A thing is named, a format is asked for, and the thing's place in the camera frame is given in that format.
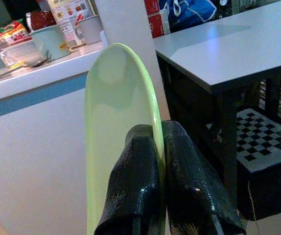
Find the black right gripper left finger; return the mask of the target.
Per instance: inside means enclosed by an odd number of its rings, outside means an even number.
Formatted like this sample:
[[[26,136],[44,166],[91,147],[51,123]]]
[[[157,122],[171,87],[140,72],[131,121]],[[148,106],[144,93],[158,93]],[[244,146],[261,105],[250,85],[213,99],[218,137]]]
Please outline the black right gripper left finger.
[[[157,235],[161,186],[152,126],[139,124],[126,135],[111,171],[96,235]]]

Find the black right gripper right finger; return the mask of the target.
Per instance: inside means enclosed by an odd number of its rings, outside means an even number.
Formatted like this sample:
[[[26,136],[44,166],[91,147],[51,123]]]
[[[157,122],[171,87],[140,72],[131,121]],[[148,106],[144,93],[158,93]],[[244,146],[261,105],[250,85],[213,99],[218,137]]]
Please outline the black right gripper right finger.
[[[246,234],[212,165],[180,123],[162,122],[166,199],[173,235]]]

